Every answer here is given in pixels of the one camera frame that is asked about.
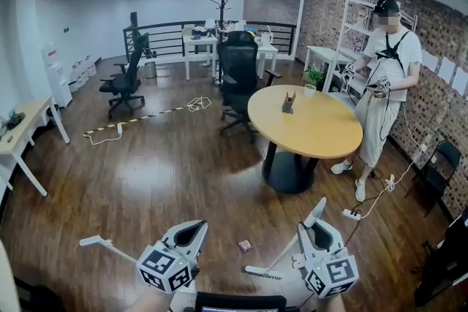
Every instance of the round wooden table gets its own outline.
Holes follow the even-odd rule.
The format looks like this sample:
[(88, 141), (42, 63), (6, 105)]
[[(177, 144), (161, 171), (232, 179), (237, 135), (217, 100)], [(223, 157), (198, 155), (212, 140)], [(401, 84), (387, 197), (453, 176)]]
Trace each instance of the round wooden table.
[[(296, 93), (293, 114), (282, 112), (286, 93)], [(319, 159), (347, 156), (363, 139), (361, 124), (344, 104), (319, 91), (312, 98), (303, 93), (302, 86), (275, 85), (257, 91), (249, 100), (250, 121), (270, 141), (263, 177), (285, 194), (307, 190)], [(289, 152), (276, 153), (277, 145)]]

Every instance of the paper on wall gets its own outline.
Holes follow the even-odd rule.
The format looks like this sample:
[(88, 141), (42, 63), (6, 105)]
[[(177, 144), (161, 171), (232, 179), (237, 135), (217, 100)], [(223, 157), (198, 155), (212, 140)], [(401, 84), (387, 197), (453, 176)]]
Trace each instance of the paper on wall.
[(426, 50), (423, 50), (423, 65), (426, 65), (432, 72), (436, 71), (437, 62), (439, 59), (436, 56), (431, 55)]
[(440, 65), (439, 77), (441, 77), (446, 83), (450, 83), (454, 69), (455, 63), (444, 56), (442, 64)]
[(468, 73), (466, 73), (462, 68), (458, 67), (456, 69), (455, 79), (453, 80), (452, 87), (456, 89), (460, 95), (465, 93), (468, 83)]

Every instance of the black office chair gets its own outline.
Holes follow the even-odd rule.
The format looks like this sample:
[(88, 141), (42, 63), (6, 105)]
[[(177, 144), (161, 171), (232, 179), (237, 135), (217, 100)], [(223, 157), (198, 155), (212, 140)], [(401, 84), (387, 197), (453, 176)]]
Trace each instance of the black office chair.
[[(238, 124), (244, 125), (250, 142), (254, 142), (254, 134), (249, 126), (249, 114), (247, 105), (250, 97), (259, 89), (257, 87), (257, 50), (253, 36), (246, 31), (231, 31), (227, 41), (219, 43), (217, 47), (219, 66), (223, 71), (223, 83), (221, 93), (223, 106), (230, 107), (223, 110), (221, 119), (226, 116), (234, 118), (232, 123), (220, 129), (223, 134), (226, 130)], [(270, 70), (267, 86), (270, 86), (274, 78), (281, 78), (281, 75)]]
[(125, 73), (112, 75), (110, 78), (101, 80), (104, 83), (99, 88), (99, 91), (102, 93), (112, 93), (113, 95), (120, 94), (120, 97), (109, 100), (109, 105), (112, 106), (108, 112), (109, 120), (112, 119), (112, 112), (120, 104), (125, 104), (130, 109), (131, 115), (133, 115), (134, 109), (130, 106), (130, 100), (139, 99), (141, 101), (141, 105), (145, 105), (144, 96), (132, 96), (132, 94), (137, 91), (138, 86), (140, 85), (140, 80), (138, 80), (137, 77), (138, 62), (140, 61), (143, 53), (146, 39), (147, 36), (140, 36), (136, 39), (135, 49), (132, 53), (132, 57), (130, 58), (129, 68)]
[[(437, 169), (437, 166), (432, 163), (432, 157), (436, 156), (437, 160), (444, 159), (444, 165), (448, 170), (444, 170), (446, 176), (442, 175), (441, 172)], [(432, 209), (435, 207), (437, 201), (443, 197), (445, 188), (448, 186), (450, 179), (453, 176), (458, 164), (460, 164), (460, 151), (447, 140), (443, 140), (439, 143), (431, 155), (431, 158), (426, 162), (426, 165), (416, 174), (413, 180), (421, 180), (426, 185), (428, 193), (432, 196), (434, 200), (431, 204), (431, 207), (427, 210), (424, 217), (426, 217)], [(410, 193), (411, 189), (415, 186), (416, 183), (409, 188), (408, 192), (404, 196), (405, 198)]]

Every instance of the white t-shirt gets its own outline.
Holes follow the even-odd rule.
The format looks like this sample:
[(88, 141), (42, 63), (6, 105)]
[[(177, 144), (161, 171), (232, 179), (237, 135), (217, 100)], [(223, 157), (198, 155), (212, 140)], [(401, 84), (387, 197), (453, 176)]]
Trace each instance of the white t-shirt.
[[(398, 33), (389, 34), (388, 43), (390, 47), (395, 47), (399, 40), (408, 31), (409, 30), (403, 26)], [(376, 52), (383, 51), (386, 48), (387, 42), (385, 41), (385, 29), (377, 28), (369, 37), (369, 42), (364, 50), (364, 54), (373, 59), (377, 59)], [(401, 69), (400, 63), (396, 59), (380, 58), (376, 61), (376, 68), (373, 69), (369, 75), (369, 77), (371, 77), (369, 85), (376, 83), (384, 75), (387, 76), (390, 83), (395, 83), (406, 78), (408, 76), (410, 64), (420, 63), (423, 59), (418, 36), (412, 31), (409, 31), (408, 35), (406, 35), (398, 46), (397, 53), (399, 55), (401, 65), (403, 65), (404, 72)], [(390, 99), (405, 102), (407, 99), (407, 92), (408, 90), (391, 91)]]

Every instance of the wooden floor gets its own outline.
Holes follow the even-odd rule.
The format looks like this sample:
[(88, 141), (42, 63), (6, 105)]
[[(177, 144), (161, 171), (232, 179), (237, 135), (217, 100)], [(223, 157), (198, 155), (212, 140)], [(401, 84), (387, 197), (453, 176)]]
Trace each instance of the wooden floor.
[[(355, 222), (341, 212), (356, 204), (356, 171), (335, 176), (329, 172), (333, 161), (321, 161), (312, 189), (278, 195), (260, 172), (267, 141), (258, 135), (256, 143), (249, 144), (242, 128), (218, 135), (222, 123), (217, 88), (211, 85), (209, 68), (197, 64), (192, 65), (190, 81), (185, 81), (183, 64), (158, 69), (158, 78), (152, 80), (146, 80), (141, 69), (139, 94), (146, 105), (134, 117), (185, 105), (200, 95), (211, 98), (208, 109), (139, 121), (124, 126), (121, 140), (93, 146), (81, 134), (108, 124), (109, 96), (98, 91), (99, 77), (117, 72), (112, 65), (117, 61), (121, 58), (99, 63), (97, 76), (62, 111), (71, 143), (65, 145), (54, 129), (39, 137), (28, 153), (26, 163), (48, 195), (41, 196), (24, 175), (15, 179), (0, 232), (13, 273), (32, 284), (47, 284), (69, 312), (122, 311), (142, 292), (131, 264), (104, 248), (81, 248), (79, 239), (101, 235), (139, 257), (171, 226), (203, 218), (209, 223), (209, 238), (200, 257), (198, 290), (284, 292), (289, 305), (300, 304), (309, 293), (299, 273), (279, 282), (243, 274), (241, 267), (266, 266), (321, 197), (328, 198), (323, 218), (346, 240)], [(280, 64), (280, 70), (284, 77), (276, 83), (300, 82), (301, 65), (291, 69)], [(130, 118), (123, 107), (114, 121)], [(115, 136), (115, 130), (106, 130), (93, 139)], [(407, 163), (387, 145), (378, 167), (384, 176), (400, 176)], [(382, 197), (347, 247), (361, 275), (344, 298), (348, 312), (415, 311), (412, 298), (419, 276), (410, 269), (425, 258), (420, 244), (438, 243), (448, 221), (438, 207), (424, 218), (417, 193), (404, 199), (411, 177), (412, 172)], [(368, 186), (373, 196), (382, 185), (373, 180)], [(254, 250), (242, 254), (237, 246), (242, 240), (249, 240)], [(287, 260), (282, 267), (289, 264)], [(461, 292), (449, 289), (419, 311), (458, 311), (460, 305)]]

